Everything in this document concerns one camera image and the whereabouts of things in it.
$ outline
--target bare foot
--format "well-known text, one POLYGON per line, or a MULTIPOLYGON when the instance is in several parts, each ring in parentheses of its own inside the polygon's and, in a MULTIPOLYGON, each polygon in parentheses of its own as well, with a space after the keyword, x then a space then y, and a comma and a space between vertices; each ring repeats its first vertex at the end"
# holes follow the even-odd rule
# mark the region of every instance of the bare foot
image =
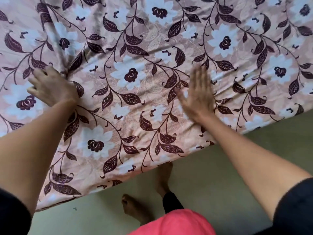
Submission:
POLYGON ((168 187, 168 180, 170 179, 172 168, 172 162, 164 163, 157 168, 156 191, 162 198, 167 192, 170 192, 168 187))
POLYGON ((122 205, 124 213, 137 219, 140 222, 140 226, 154 220, 146 207, 127 194, 124 194, 122 197, 122 205))

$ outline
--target floral print fabric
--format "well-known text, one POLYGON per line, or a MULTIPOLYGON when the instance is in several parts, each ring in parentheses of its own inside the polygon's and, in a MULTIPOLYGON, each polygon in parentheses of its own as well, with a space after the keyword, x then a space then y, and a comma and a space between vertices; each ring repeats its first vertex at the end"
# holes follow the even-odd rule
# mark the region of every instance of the floral print fabric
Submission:
POLYGON ((0 0, 0 137, 43 112, 35 68, 80 97, 37 210, 213 145, 176 98, 196 63, 240 133, 311 109, 312 19, 312 0, 0 0))

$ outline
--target mattress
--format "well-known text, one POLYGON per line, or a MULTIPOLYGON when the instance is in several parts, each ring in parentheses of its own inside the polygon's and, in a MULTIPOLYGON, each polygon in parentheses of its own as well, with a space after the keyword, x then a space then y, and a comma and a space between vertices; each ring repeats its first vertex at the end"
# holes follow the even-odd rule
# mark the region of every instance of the mattress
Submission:
POLYGON ((194 64, 239 133, 310 110, 312 20, 313 0, 0 0, 0 136, 42 114, 36 68, 80 97, 37 210, 214 145, 176 97, 194 64))

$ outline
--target black sleeve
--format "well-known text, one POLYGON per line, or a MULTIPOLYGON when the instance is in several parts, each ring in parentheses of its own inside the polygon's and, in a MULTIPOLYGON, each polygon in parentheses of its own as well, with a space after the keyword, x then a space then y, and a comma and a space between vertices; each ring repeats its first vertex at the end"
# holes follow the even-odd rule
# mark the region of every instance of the black sleeve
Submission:
POLYGON ((313 178, 296 184, 281 198, 273 228, 290 235, 313 234, 313 178))
POLYGON ((31 225, 31 215, 15 196, 0 188, 0 228, 2 234, 26 235, 31 225))

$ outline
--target maroon flower center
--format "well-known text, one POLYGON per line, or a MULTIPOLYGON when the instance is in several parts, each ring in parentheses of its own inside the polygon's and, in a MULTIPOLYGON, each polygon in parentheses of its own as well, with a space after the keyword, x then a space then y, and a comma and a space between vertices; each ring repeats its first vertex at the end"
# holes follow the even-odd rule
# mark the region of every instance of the maroon flower center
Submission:
POLYGON ((34 107, 35 103, 36 103, 35 97, 29 95, 26 97, 26 99, 18 101, 16 103, 16 107, 18 107, 21 110, 30 110, 30 108, 34 107))
POLYGON ((134 82, 136 78, 138 77, 138 72, 136 71, 136 68, 131 68, 127 74, 125 74, 124 79, 128 82, 134 82))
POLYGON ((228 49, 231 42, 232 40, 228 36, 225 36, 223 41, 219 43, 219 47, 222 48, 223 50, 228 49))
POLYGON ((278 77, 283 77, 284 75, 286 75, 286 68, 280 68, 280 67, 275 67, 275 74, 278 77))
POLYGON ((309 13, 310 13, 310 7, 309 7, 309 5, 308 4, 305 4, 302 8, 301 8, 301 10, 300 10, 300 15, 302 15, 302 16, 307 16, 309 13))
POLYGON ((152 8, 152 14, 158 18, 163 19, 167 15, 167 10, 165 10, 163 8, 154 7, 154 8, 152 8))
POLYGON ((65 49, 68 48, 68 46, 69 46, 69 41, 68 41, 68 39, 61 38, 59 45, 62 47, 63 50, 65 50, 65 49))
POLYGON ((99 152, 103 149, 104 143, 102 141, 95 141, 93 139, 88 141, 88 149, 93 152, 99 152))

